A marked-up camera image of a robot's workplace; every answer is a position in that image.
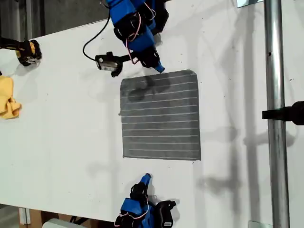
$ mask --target gray cloth with white stripes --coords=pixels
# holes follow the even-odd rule
[[[122,80],[123,155],[199,160],[197,75],[191,70]]]

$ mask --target white table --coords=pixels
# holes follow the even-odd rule
[[[43,60],[24,68],[0,51],[13,77],[20,117],[0,120],[0,203],[114,221],[146,172],[149,194],[176,199],[175,228],[244,228],[272,223],[267,145],[263,3],[173,0],[157,47],[166,72],[198,75],[201,161],[122,157],[119,88],[123,78],[156,72],[131,63],[117,78],[99,71],[82,46],[103,22],[38,38]],[[283,1],[286,104],[304,96],[304,11]],[[113,26],[90,44],[91,56],[127,52]],[[300,227],[304,205],[304,133],[287,124],[290,213]]]

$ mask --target black clamp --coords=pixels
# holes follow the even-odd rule
[[[135,58],[134,52],[131,53],[131,58]],[[107,52],[106,55],[95,56],[95,62],[98,69],[111,71],[112,77],[117,77],[123,70],[123,63],[131,60],[129,55],[113,56],[112,52]]]
[[[304,125],[304,101],[298,101],[291,107],[262,112],[263,120],[292,121],[295,125]]]

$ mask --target metal pole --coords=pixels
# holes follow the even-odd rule
[[[265,0],[268,110],[285,107],[281,0]],[[273,228],[289,228],[286,127],[268,120]]]

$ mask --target black cable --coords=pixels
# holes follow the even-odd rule
[[[89,220],[88,218],[80,218],[77,221],[75,221],[74,224],[81,225],[88,220]]]
[[[121,3],[123,0],[119,0],[118,2],[116,2],[114,5],[111,5],[111,6],[106,6],[103,2],[103,0],[101,0],[101,4],[103,4],[104,7],[108,8],[108,9],[111,9],[113,8],[114,6],[117,6],[119,3]]]
[[[92,61],[94,61],[94,62],[95,62],[95,59],[91,58],[90,56],[88,56],[88,55],[86,54],[85,48],[86,48],[86,46],[87,46],[90,42],[92,42],[94,39],[96,39],[96,38],[105,30],[105,28],[107,27],[109,21],[110,21],[110,11],[109,11],[108,19],[107,19],[107,21],[106,21],[104,27],[103,27],[103,28],[100,30],[100,32],[98,32],[92,39],[90,39],[88,42],[86,42],[85,45],[84,45],[84,47],[83,47],[83,49],[82,49],[82,53],[85,55],[85,57],[87,57],[88,59],[90,59],[90,60],[92,60]]]
[[[77,218],[77,216],[72,216],[71,220],[70,220],[70,223],[74,223],[76,221],[76,218]]]

